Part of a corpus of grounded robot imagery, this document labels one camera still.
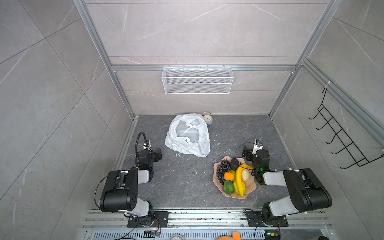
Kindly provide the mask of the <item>beige fake fruit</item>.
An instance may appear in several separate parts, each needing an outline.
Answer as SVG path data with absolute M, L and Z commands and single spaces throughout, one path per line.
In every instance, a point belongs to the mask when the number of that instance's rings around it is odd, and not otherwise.
M 247 181 L 251 177 L 251 174 L 248 169 L 243 169 L 241 179 L 242 181 Z

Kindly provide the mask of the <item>yellow fake banana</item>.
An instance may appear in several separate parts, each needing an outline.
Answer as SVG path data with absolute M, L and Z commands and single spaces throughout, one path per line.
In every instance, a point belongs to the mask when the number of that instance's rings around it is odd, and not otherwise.
M 235 181 L 239 182 L 241 179 L 241 175 L 242 175 L 242 171 L 243 169 L 248 169 L 250 174 L 252 173 L 252 171 L 254 170 L 253 167 L 249 166 L 249 165 L 246 165 L 246 164 L 243 164 L 243 165 L 240 165 L 237 170 L 236 170 L 236 175 L 235 175 Z

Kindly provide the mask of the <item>dark purple fake grapes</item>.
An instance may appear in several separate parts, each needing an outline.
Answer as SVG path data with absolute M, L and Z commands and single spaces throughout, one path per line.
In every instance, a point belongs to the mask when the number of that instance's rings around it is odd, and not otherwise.
M 230 170 L 230 162 L 227 160 L 221 161 L 220 165 L 217 167 L 216 177 L 222 185 L 224 185 L 226 181 L 224 178 L 225 173 L 230 172 Z

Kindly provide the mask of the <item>white plastic bag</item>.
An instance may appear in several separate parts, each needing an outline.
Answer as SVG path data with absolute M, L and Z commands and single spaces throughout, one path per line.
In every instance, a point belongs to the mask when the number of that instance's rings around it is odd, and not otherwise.
M 170 124 L 165 145 L 181 154 L 206 157 L 211 150 L 211 141 L 203 116 L 201 114 L 176 116 Z

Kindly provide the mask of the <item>green fake fruit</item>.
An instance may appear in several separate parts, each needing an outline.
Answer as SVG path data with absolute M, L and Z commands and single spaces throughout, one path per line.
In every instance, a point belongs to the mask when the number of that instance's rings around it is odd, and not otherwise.
M 235 192 L 235 185 L 232 181 L 225 181 L 223 189 L 227 195 L 232 195 Z

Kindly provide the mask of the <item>yellow fake fruit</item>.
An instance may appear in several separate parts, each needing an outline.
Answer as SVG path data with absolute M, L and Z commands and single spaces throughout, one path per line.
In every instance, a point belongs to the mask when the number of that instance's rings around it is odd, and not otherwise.
M 243 180 L 240 180 L 239 182 L 234 181 L 233 184 L 235 188 L 235 193 L 243 197 L 246 191 L 245 182 Z

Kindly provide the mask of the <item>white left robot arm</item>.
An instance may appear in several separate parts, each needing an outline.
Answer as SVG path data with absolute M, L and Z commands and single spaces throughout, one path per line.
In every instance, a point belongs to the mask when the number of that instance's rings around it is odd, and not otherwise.
M 147 148 L 135 153 L 135 166 L 128 170 L 110 171 L 105 177 L 106 182 L 96 202 L 97 207 L 108 213 L 124 213 L 127 217 L 153 221 L 155 218 L 150 202 L 139 198 L 139 185 L 152 181 L 153 165 L 161 160 L 162 152 L 154 152 Z

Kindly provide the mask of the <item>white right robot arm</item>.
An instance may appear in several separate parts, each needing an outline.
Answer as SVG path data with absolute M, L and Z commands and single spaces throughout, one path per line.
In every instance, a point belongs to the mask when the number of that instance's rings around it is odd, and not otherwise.
M 270 170 L 270 153 L 259 144 L 244 147 L 242 157 L 253 166 L 251 175 L 262 186 L 286 187 L 289 195 L 265 203 L 260 211 L 245 211 L 250 220 L 267 226 L 282 224 L 287 215 L 329 208 L 333 200 L 311 169 Z

